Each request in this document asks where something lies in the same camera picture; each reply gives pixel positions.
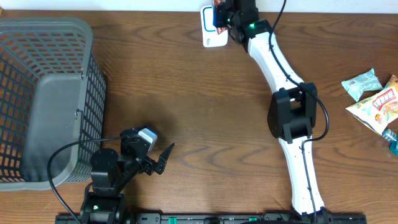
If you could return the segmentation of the blue mouthwash bottle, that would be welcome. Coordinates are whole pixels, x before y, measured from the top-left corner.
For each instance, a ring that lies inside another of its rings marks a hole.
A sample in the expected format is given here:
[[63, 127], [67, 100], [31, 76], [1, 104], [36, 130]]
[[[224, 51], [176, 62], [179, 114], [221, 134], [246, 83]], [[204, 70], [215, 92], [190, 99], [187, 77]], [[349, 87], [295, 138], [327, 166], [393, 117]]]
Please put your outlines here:
[[389, 150], [396, 156], [398, 156], [397, 151], [397, 134], [390, 129], [386, 129], [382, 133], [382, 137], [389, 142]]

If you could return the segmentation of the orange Top chocolate bar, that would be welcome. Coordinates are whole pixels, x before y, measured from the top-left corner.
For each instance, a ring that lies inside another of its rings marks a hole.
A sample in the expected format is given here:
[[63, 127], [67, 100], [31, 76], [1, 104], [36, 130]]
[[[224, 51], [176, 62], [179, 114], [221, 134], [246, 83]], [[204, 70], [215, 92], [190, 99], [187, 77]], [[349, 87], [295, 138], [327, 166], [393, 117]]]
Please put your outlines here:
[[216, 28], [217, 34], [221, 34], [226, 31], [226, 0], [213, 0], [213, 25]]

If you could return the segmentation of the yellow wiper bag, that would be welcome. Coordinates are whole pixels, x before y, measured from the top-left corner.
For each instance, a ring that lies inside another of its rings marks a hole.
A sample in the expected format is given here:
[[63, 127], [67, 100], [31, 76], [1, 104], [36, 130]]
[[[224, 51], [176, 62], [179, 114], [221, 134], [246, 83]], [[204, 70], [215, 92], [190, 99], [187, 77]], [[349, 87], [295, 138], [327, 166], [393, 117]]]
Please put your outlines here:
[[392, 75], [379, 93], [347, 107], [346, 110], [381, 135], [388, 124], [397, 119], [397, 77]]

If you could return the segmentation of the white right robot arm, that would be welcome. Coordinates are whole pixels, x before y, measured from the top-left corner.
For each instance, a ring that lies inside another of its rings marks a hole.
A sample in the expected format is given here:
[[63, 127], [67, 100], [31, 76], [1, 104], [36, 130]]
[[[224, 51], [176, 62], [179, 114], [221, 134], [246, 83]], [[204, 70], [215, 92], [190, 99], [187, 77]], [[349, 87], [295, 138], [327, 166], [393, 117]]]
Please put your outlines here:
[[213, 1], [212, 8], [216, 30], [242, 45], [266, 78], [272, 92], [267, 123], [287, 161], [292, 208], [300, 221], [316, 223], [324, 207], [312, 161], [313, 128], [321, 105], [317, 88], [292, 70], [277, 44], [276, 25], [260, 19], [255, 1]]

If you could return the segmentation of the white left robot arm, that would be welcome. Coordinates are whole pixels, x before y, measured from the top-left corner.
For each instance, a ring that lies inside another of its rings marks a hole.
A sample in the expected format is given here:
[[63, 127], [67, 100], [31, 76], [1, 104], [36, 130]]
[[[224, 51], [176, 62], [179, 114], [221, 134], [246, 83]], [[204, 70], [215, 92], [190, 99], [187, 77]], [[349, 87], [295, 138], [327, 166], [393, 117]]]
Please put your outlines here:
[[123, 189], [138, 174], [162, 174], [175, 146], [172, 143], [155, 161], [147, 155], [157, 141], [157, 135], [150, 129], [126, 129], [119, 139], [120, 153], [103, 148], [90, 159], [93, 190], [85, 190], [81, 223], [134, 223], [134, 215], [125, 206]]

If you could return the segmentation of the teal wet wipes pack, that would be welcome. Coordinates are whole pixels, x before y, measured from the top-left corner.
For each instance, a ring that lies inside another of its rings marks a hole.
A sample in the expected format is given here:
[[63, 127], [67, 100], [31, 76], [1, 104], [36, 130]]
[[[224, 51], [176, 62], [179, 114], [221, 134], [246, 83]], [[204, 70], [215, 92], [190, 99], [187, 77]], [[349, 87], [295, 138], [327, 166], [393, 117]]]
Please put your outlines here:
[[365, 91], [377, 91], [383, 89], [373, 68], [354, 78], [342, 81], [341, 84], [355, 102], [360, 100]]

